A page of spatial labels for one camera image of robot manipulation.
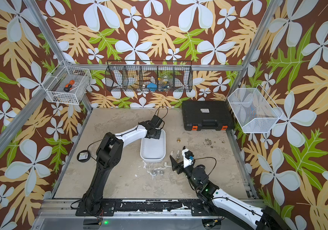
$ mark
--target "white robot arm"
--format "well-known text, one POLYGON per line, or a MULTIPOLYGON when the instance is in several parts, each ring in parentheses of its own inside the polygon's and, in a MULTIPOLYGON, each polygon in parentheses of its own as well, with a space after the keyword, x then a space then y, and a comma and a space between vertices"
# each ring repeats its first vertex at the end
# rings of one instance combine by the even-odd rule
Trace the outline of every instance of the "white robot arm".
POLYGON ((196 159, 193 153, 183 147, 183 161, 177 163, 170 156, 172 169, 178 174, 185 173, 190 185, 200 200, 203 201, 204 211, 210 215, 224 216, 244 229, 248 230, 289 230, 288 225, 274 209, 261 209, 227 194, 213 184, 205 173, 205 167, 193 167, 196 159))

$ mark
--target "white mesh basket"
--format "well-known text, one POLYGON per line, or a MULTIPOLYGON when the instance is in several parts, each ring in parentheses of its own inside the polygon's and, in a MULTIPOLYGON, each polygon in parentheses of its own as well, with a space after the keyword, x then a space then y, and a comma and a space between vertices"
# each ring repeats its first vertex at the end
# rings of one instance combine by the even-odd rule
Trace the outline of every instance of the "white mesh basket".
POLYGON ((90 70, 68 66, 61 62, 54 70, 54 74, 52 74, 54 80, 44 88, 51 101, 63 104, 80 104, 91 82, 90 70), (75 84, 69 92, 65 92, 64 87, 70 80, 74 80, 75 84))
POLYGON ((283 114, 281 108, 259 86, 238 88, 228 96, 228 102, 244 133, 267 133, 283 114))

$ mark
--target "concrete floor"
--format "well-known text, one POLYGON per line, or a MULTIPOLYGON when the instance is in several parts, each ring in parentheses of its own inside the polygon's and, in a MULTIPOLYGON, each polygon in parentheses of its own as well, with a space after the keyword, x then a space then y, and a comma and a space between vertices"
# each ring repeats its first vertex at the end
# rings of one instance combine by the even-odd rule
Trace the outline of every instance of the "concrete floor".
MULTIPOLYGON (((57 189, 55 198, 81 198, 88 189, 96 168, 93 159, 85 163, 77 161, 76 156, 87 146, 101 139, 105 133, 118 133, 135 127, 138 122, 150 120, 156 109, 109 109, 95 108, 88 120, 77 148, 57 189)), ((123 149, 121 161, 111 171, 104 188, 104 198, 143 198, 143 199, 192 199, 196 193, 189 186, 182 173, 178 175, 171 169, 170 152, 186 146, 195 158, 212 156, 217 165, 210 174, 210 180, 230 195, 247 199, 236 160, 231 151, 225 131, 202 130, 185 131, 182 111, 170 109, 164 118, 166 132, 166 156, 162 162, 146 163, 140 157, 141 140, 134 141, 123 149), (151 170, 162 169, 164 175, 152 176, 151 170)), ((95 158, 100 142, 90 147, 95 158)), ((213 168, 213 159, 197 160, 195 165, 203 164, 206 172, 213 168)))

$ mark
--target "black tool case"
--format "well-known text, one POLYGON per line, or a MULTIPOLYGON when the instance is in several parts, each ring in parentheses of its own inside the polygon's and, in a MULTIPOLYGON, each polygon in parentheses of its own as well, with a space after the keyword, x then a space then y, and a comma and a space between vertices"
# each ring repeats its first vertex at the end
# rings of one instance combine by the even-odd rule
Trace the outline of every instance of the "black tool case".
POLYGON ((194 101, 182 103, 185 130, 231 130, 234 123, 231 114, 222 101, 194 101))

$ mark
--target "white plastic bin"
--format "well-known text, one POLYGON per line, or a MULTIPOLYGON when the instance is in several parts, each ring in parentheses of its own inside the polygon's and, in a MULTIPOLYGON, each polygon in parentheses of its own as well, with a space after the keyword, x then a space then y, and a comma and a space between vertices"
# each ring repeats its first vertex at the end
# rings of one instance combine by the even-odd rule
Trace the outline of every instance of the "white plastic bin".
POLYGON ((161 162, 166 154, 165 131, 162 130, 159 139, 141 139, 140 156, 146 162, 161 162))

